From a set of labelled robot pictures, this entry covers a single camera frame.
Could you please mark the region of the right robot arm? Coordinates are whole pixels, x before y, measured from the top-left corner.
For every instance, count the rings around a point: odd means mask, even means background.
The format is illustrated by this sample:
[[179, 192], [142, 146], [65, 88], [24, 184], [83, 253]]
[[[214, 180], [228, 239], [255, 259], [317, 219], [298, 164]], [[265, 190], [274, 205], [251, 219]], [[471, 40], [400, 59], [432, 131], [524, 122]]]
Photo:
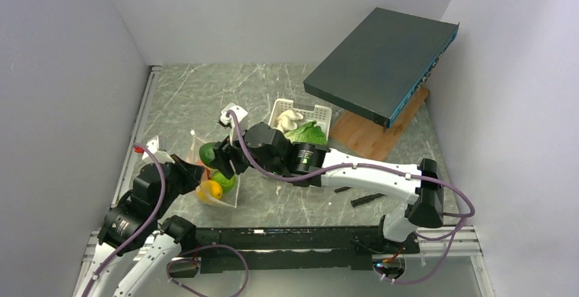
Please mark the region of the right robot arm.
[[265, 123], [234, 140], [207, 143], [199, 156], [228, 179], [252, 167], [294, 186], [346, 186], [397, 198], [402, 205], [386, 216], [376, 234], [376, 243], [385, 253], [395, 251], [416, 229], [435, 229], [444, 222], [443, 187], [432, 159], [397, 165], [359, 158], [324, 144], [293, 142]]

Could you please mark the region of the polka dot zip top bag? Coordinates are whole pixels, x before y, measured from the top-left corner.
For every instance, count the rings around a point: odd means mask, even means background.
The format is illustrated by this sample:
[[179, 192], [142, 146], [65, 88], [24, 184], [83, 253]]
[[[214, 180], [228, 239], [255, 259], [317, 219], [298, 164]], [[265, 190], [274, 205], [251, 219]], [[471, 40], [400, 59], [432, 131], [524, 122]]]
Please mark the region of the polka dot zip top bag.
[[194, 130], [190, 131], [190, 135], [192, 143], [186, 160], [204, 168], [201, 184], [195, 189], [196, 197], [200, 202], [209, 206], [236, 209], [241, 183], [240, 176], [235, 175], [231, 179], [227, 179], [219, 170], [207, 166], [201, 157], [201, 149], [206, 142], [200, 139]]

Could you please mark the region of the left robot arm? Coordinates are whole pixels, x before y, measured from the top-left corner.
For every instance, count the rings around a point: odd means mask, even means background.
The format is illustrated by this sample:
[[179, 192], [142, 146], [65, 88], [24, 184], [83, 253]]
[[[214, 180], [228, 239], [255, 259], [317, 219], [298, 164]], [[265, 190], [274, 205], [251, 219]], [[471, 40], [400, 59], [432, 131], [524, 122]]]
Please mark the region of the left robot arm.
[[174, 257], [191, 254], [198, 245], [196, 226], [177, 215], [159, 219], [206, 178], [204, 166], [176, 155], [144, 166], [132, 189], [107, 212], [77, 296], [138, 296]]

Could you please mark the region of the light green round fruit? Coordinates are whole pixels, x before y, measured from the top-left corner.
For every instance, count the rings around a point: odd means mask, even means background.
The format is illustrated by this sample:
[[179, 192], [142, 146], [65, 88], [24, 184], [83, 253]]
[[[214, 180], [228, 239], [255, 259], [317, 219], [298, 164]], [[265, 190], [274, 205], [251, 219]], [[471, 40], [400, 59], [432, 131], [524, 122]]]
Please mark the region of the light green round fruit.
[[211, 180], [221, 186], [223, 194], [229, 193], [237, 186], [236, 176], [226, 178], [220, 171], [215, 171], [211, 176]]

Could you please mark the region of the orange tangerine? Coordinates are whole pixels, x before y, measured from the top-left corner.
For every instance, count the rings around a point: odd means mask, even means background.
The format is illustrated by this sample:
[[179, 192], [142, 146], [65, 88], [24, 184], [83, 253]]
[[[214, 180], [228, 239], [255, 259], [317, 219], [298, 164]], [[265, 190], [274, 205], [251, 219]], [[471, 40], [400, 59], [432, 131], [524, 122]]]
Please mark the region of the orange tangerine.
[[206, 167], [202, 162], [199, 162], [197, 164], [203, 169], [202, 180], [209, 180], [211, 170], [208, 167]]

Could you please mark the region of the yellow lemon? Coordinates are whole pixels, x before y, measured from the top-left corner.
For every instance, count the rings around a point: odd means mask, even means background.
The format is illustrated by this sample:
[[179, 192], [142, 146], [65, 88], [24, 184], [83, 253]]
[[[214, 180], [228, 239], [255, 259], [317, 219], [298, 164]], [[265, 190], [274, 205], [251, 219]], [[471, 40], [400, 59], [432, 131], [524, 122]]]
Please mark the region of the yellow lemon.
[[223, 196], [221, 186], [213, 180], [202, 181], [195, 190], [196, 196], [203, 202], [210, 202], [213, 199], [220, 200]]

